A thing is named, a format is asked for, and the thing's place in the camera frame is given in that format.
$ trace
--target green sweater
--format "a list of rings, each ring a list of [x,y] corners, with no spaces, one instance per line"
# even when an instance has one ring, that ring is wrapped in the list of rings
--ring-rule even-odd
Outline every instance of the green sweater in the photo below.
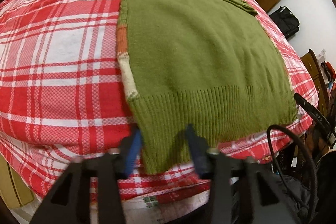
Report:
[[[118,61],[148,173],[190,160],[193,123],[210,146],[296,119],[283,59],[243,0],[121,0]]]

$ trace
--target red plaid bedsheet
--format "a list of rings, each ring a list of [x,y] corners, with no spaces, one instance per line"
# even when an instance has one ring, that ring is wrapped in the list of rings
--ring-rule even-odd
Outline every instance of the red plaid bedsheet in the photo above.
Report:
[[[295,91],[314,105],[318,93],[307,70],[276,25],[254,0],[246,0],[274,40]],[[120,0],[5,0],[0,4],[0,152],[40,197],[72,157],[95,157],[130,134],[132,114],[116,60]],[[311,118],[288,128],[302,133]],[[273,132],[275,150],[289,138]],[[236,158],[269,155],[265,133],[223,143]],[[139,163],[119,182],[123,200],[156,195],[160,203],[209,188],[192,164],[147,176]]]

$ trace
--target black bag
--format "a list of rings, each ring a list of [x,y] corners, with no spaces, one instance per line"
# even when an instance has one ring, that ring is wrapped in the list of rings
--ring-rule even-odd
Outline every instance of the black bag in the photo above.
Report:
[[[279,27],[286,39],[299,31],[299,20],[286,6],[280,7],[269,17]]]

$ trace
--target wooden drawer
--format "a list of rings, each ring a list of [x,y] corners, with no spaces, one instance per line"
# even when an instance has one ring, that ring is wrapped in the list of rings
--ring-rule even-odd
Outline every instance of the wooden drawer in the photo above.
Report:
[[[316,79],[314,80],[314,84],[315,87],[317,89],[317,91],[319,92],[319,105],[317,107],[317,109],[322,113],[323,116],[326,117],[327,113],[328,113],[328,106],[324,97],[324,93],[323,93],[323,89],[322,89],[322,85],[320,82],[320,79]]]
[[[319,75],[319,70],[314,62],[313,57],[310,53],[306,53],[304,56],[301,57],[301,61],[308,70],[311,78],[316,78]]]

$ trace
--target checkered blanket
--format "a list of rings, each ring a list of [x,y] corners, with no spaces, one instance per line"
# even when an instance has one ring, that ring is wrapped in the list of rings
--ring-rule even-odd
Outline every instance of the checkered blanket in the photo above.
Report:
[[[246,0],[279,49],[292,85],[313,105],[318,93],[307,70],[255,0]],[[0,152],[24,181],[44,197],[72,157],[97,157],[130,134],[134,123],[124,100],[116,60],[120,0],[5,0],[0,4]],[[288,126],[296,134],[311,118]],[[275,150],[289,143],[272,133]],[[220,144],[236,158],[267,160],[265,133]],[[96,181],[92,182],[95,195]],[[158,175],[134,174],[119,181],[121,198],[157,196],[169,203],[209,188],[192,164]]]

